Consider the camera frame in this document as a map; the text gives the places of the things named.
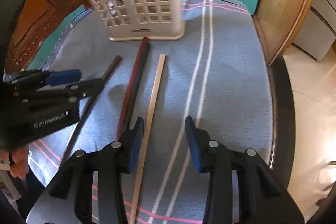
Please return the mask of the person's hand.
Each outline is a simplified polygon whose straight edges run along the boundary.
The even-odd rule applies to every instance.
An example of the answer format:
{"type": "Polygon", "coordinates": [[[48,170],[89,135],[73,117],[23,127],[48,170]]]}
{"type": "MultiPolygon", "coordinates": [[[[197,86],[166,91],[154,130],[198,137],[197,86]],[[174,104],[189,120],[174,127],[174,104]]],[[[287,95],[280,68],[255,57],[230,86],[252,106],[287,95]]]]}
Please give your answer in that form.
{"type": "Polygon", "coordinates": [[[11,153],[11,157],[14,164],[10,167],[11,175],[16,178],[23,180],[29,172],[29,148],[27,145],[16,149],[11,153]]]}

